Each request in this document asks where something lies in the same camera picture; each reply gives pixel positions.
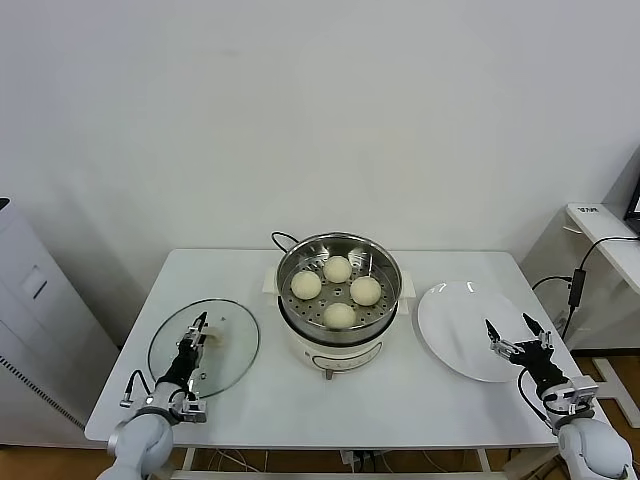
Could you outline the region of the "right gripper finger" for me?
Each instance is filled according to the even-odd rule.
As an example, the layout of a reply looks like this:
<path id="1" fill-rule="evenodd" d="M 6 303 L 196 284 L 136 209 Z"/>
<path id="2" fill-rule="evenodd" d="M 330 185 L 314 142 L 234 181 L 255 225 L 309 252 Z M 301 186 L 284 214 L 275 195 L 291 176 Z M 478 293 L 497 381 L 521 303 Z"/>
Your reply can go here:
<path id="1" fill-rule="evenodd" d="M 533 319 L 527 313 L 523 313 L 522 317 L 529 328 L 529 330 L 533 333 L 536 339 L 540 342 L 541 348 L 543 350 L 552 350 L 553 345 L 551 341 L 551 332 L 549 330 L 544 330 L 538 321 Z"/>
<path id="2" fill-rule="evenodd" d="M 490 349 L 496 355 L 505 360 L 511 360 L 513 357 L 523 353 L 523 349 L 521 347 L 502 339 L 498 331 L 488 319 L 485 320 L 485 325 L 490 339 Z"/>

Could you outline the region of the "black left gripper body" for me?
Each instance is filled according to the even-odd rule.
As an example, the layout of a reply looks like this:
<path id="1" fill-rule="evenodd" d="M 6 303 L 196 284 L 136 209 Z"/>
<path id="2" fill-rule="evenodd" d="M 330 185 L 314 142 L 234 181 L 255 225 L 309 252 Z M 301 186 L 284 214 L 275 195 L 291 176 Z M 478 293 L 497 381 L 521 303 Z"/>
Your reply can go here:
<path id="1" fill-rule="evenodd" d="M 164 381 L 175 385 L 186 385 L 197 368 L 199 350 L 190 344 L 180 344 L 178 354 L 164 374 Z"/>

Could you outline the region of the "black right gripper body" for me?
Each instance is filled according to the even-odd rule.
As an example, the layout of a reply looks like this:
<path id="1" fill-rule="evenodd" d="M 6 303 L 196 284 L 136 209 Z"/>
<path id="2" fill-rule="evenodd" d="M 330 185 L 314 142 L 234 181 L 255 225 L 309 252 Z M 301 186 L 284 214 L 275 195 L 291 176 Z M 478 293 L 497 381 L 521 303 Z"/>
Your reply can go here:
<path id="1" fill-rule="evenodd" d="M 514 355 L 514 363 L 524 367 L 530 374 L 538 390 L 548 390 L 563 384 L 563 372 L 551 361 L 554 348 L 540 340 L 518 342 L 521 350 Z"/>

